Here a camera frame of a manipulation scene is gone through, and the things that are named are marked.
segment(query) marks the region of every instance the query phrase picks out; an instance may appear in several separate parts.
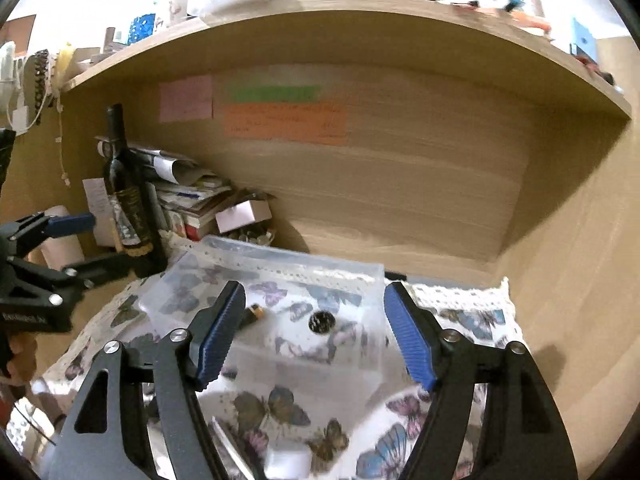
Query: pink box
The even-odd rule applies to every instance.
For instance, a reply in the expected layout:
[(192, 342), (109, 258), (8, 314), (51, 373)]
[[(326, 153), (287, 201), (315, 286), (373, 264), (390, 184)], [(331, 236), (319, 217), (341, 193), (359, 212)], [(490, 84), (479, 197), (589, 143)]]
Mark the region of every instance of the pink box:
[(266, 200), (247, 200), (216, 214), (220, 234), (271, 218)]

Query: black cable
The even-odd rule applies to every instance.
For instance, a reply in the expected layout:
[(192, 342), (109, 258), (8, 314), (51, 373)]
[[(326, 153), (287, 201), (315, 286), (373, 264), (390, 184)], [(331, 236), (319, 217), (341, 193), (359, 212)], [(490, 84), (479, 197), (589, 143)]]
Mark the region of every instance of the black cable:
[(36, 431), (37, 431), (37, 432), (38, 432), (42, 437), (44, 437), (45, 439), (47, 439), (47, 440), (49, 441), (49, 443), (50, 443), (50, 444), (53, 444), (54, 446), (57, 446), (57, 445), (58, 445), (58, 444), (56, 444), (55, 442), (53, 442), (53, 440), (51, 440), (47, 435), (45, 435), (45, 434), (42, 432), (42, 430), (40, 430), (40, 428), (36, 427), (36, 425), (35, 425), (33, 422), (31, 422), (31, 421), (27, 418), (27, 416), (26, 416), (23, 412), (21, 412), (21, 411), (18, 409), (18, 406), (16, 406), (15, 404), (14, 404), (14, 410), (15, 410), (16, 412), (20, 413), (20, 414), (22, 415), (22, 418), (23, 418), (24, 420), (26, 420), (26, 421), (29, 423), (29, 425), (30, 425), (34, 430), (36, 430)]

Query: wine bottle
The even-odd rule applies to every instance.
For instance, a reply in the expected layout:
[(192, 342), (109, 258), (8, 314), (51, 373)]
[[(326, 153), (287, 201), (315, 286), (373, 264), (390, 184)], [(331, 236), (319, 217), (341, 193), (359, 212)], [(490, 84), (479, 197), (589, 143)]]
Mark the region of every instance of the wine bottle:
[(118, 237), (124, 251), (137, 260), (134, 271), (142, 278), (164, 270), (167, 259), (153, 214), (145, 208), (146, 189), (136, 157), (127, 146), (122, 105), (107, 108), (107, 117), (111, 158), (104, 170), (106, 189)]

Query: transparent plastic box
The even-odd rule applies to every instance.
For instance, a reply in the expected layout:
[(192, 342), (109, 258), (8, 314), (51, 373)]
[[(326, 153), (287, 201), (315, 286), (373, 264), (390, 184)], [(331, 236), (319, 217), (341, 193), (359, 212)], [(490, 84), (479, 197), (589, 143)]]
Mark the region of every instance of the transparent plastic box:
[[(229, 280), (244, 285), (247, 306), (265, 316), (236, 333), (227, 370), (254, 383), (335, 397), (372, 394), (382, 380), (384, 268), (327, 256), (205, 237), (140, 298), (154, 329), (164, 336), (186, 327), (216, 301)], [(311, 315), (331, 312), (325, 335), (309, 329)]]

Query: green sticky note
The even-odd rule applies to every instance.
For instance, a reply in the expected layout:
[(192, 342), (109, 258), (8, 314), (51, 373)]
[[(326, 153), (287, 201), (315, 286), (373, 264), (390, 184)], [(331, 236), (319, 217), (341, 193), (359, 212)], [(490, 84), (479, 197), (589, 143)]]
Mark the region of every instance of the green sticky note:
[(317, 102), (320, 86), (251, 86), (233, 88), (231, 102), (240, 103), (309, 103)]

